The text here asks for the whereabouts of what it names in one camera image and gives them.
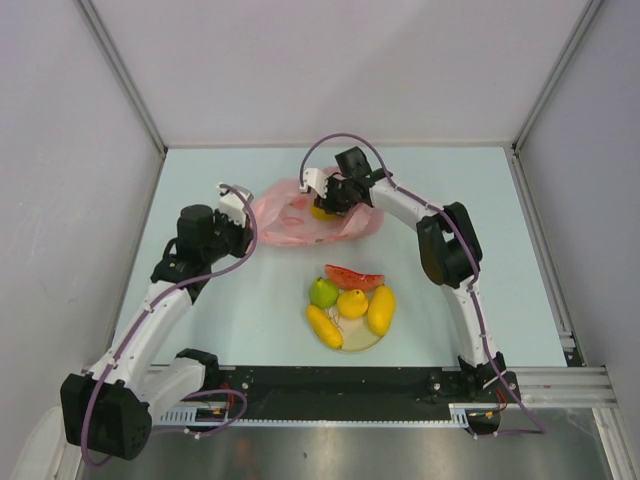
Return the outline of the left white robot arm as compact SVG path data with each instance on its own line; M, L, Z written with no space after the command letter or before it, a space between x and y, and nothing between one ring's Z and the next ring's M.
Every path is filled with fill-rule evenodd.
M212 265L232 256L236 263L221 272L239 268L253 254L256 234L245 199L224 200L217 209L196 204L181 210L177 234L167 242L124 334L86 373L68 375L61 386L66 439L80 448L87 466L136 458L154 423L182 400L235 397L247 411L246 395L222 386L213 354L185 349L154 379L146 375L174 326L216 277Z

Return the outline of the red watermelon slice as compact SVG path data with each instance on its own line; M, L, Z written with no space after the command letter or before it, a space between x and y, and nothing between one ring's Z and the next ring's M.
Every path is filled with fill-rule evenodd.
M325 274L329 281L345 291L362 290L370 292L385 283L385 276L382 274L360 273L331 264L325 265Z

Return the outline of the yellow fake mango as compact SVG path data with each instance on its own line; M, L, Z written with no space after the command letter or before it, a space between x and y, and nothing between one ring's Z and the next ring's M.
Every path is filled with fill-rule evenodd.
M385 336L391 326L395 309L396 300L392 289L387 285L377 287L367 311L369 329L377 336Z

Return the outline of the yellow fake fruit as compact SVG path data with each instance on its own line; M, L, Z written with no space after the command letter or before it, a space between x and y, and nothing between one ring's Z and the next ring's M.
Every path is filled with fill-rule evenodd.
M310 304L306 308L306 317L315 335L324 345L335 350L342 348L342 334L323 309Z

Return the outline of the round cream plate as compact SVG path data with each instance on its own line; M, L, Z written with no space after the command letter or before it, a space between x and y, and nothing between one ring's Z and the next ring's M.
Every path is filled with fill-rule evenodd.
M377 336L369 329L365 316L359 317L357 319L344 318L338 313L336 305L330 307L329 309L323 310L328 314L332 322L338 327L344 340L341 349L331 349L324 345L317 338L314 331L310 327L316 338L325 347L338 352L360 353L373 348L382 340L382 336Z

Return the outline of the green fake pear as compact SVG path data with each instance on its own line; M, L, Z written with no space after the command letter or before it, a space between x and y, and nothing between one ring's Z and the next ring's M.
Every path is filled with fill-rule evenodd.
M328 309L336 304L340 295L339 288L330 280L318 277L309 288L309 299L313 305Z

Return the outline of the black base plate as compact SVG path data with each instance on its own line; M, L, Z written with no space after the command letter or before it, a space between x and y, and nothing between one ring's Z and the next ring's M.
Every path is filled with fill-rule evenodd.
M220 369L215 382L175 406L225 407L229 419L211 429L179 429L196 437L222 432L245 414L253 420L444 420L447 407L465 411L469 427L493 434L501 413L520 398L507 371L500 385L478 400L436 398L430 381L453 381L457 368L236 366Z

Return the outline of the pink plastic bag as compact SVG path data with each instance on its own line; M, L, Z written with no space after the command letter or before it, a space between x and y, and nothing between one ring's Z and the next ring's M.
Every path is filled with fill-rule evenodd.
M353 241L379 231L384 222L380 209L358 205L333 221L312 217L314 194L303 194L298 180L284 178L252 203L259 241L278 247L312 246Z

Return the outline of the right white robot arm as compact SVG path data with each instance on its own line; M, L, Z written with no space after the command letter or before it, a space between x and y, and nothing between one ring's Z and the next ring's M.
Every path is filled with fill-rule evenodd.
M455 379L435 378L430 390L436 398L486 400L500 385L506 367L484 319L479 293L483 252L466 207L459 202L439 205L422 199L396 183L386 167L373 169L359 147L335 159L337 174L302 170L301 189L316 193L315 205L327 213L346 214L367 205L416 232L421 267L446 296L461 348Z

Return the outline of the yellow fake lemon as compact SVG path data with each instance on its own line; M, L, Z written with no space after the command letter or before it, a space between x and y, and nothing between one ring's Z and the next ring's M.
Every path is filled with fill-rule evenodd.
M347 319L362 317L369 308L369 299L366 293L360 289L344 291L337 299L338 313Z

